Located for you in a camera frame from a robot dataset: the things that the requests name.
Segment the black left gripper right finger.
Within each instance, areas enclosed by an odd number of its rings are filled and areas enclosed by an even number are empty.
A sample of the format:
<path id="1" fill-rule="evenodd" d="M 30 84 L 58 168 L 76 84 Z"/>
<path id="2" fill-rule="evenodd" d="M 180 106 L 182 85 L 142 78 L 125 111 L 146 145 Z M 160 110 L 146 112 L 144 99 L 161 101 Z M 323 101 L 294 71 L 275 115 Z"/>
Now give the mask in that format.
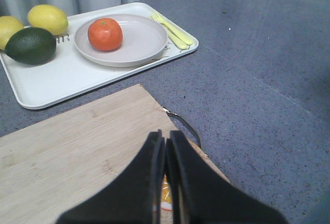
<path id="1" fill-rule="evenodd" d="M 182 132 L 170 132 L 166 157 L 174 223 L 287 223 L 216 173 Z"/>

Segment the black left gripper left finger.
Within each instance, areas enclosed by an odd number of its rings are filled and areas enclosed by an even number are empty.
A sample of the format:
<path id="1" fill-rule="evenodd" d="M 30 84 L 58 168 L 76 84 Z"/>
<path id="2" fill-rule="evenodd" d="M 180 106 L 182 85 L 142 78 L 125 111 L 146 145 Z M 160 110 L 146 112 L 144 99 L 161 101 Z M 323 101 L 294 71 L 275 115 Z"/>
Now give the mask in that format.
<path id="1" fill-rule="evenodd" d="M 160 223 L 165 142 L 151 132 L 130 164 L 104 189 L 61 214 L 57 223 Z"/>

